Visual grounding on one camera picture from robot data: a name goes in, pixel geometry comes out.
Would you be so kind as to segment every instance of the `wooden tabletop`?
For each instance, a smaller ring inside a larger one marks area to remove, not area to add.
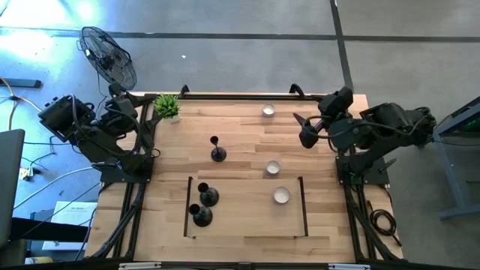
[[[155,160],[154,175],[147,186],[135,260],[354,262],[344,189],[338,184],[335,171],[335,153],[325,140],[319,140],[311,149],[303,148],[299,142],[300,127],[292,116],[292,113],[318,115],[317,103],[269,103],[275,107],[274,118],[261,116],[265,101],[181,100],[181,121],[159,123],[155,148],[160,149],[161,156]],[[358,118],[359,112],[367,108],[367,98],[356,94],[349,111]],[[219,137],[218,145],[227,151],[226,160],[221,163],[210,157],[213,145],[209,139],[213,135]],[[124,149],[131,148],[134,134],[128,134],[118,144]],[[264,173],[266,163],[271,160],[278,161],[282,168],[276,178]],[[190,176],[236,184],[248,180],[291,180],[302,176],[309,236],[262,237],[240,236],[238,233],[236,236],[184,237]],[[100,248],[119,222],[124,192],[125,184],[115,183],[100,195],[87,255]],[[393,214],[384,190],[366,186],[365,193],[375,209],[385,209]],[[129,225],[123,251],[127,249],[130,229]],[[380,237],[395,255],[402,257],[401,249],[392,237]],[[360,239],[366,254],[362,229]]]

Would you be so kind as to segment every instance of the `potted plant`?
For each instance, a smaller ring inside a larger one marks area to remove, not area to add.
[[[155,101],[155,111],[160,114],[163,119],[169,119],[170,123],[180,121],[178,98],[179,96],[174,94],[161,94]]]

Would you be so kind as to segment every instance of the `tea light candle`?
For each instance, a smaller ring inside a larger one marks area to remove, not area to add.
[[[275,160],[269,161],[265,171],[269,176],[277,176],[280,173],[280,164]]]
[[[273,200],[280,204],[288,203],[290,192],[285,187],[277,187],[273,192]]]
[[[263,117],[273,117],[275,114],[275,107],[271,104],[266,104],[262,109]]]

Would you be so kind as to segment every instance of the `wooden table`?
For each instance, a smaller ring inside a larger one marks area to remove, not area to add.
[[[335,153],[325,140],[319,140],[311,149],[303,148],[299,142],[300,127],[292,116],[292,113],[318,115],[317,103],[269,103],[275,106],[274,118],[261,117],[265,101],[182,100],[181,121],[159,123],[155,147],[161,150],[161,156],[155,160],[154,175],[147,186],[135,260],[354,262],[344,189],[338,184],[335,171]],[[365,95],[356,94],[349,111],[359,117],[359,112],[367,108]],[[210,158],[213,145],[209,138],[213,135],[219,137],[219,146],[227,151],[224,162],[216,163]],[[133,134],[119,142],[125,149],[133,144]],[[282,166],[275,179],[296,179],[298,176],[304,179],[308,237],[184,237],[189,176],[235,183],[270,181],[264,175],[265,165],[270,160],[279,161]],[[119,222],[124,192],[125,184],[117,183],[100,195],[87,255],[98,250]],[[375,209],[392,213],[384,190],[366,186],[365,193]],[[362,229],[359,231],[366,254],[365,237]],[[123,251],[127,249],[129,234],[130,227],[126,229]],[[381,238],[395,255],[402,257],[392,237]]]

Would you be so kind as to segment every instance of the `black vase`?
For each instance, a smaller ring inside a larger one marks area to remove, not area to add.
[[[200,183],[198,185],[200,191],[200,202],[206,207],[212,207],[218,203],[220,194],[213,187],[209,187],[207,183]]]
[[[213,220],[213,213],[210,208],[200,206],[194,203],[188,208],[190,214],[193,215],[193,222],[198,227],[207,227]]]

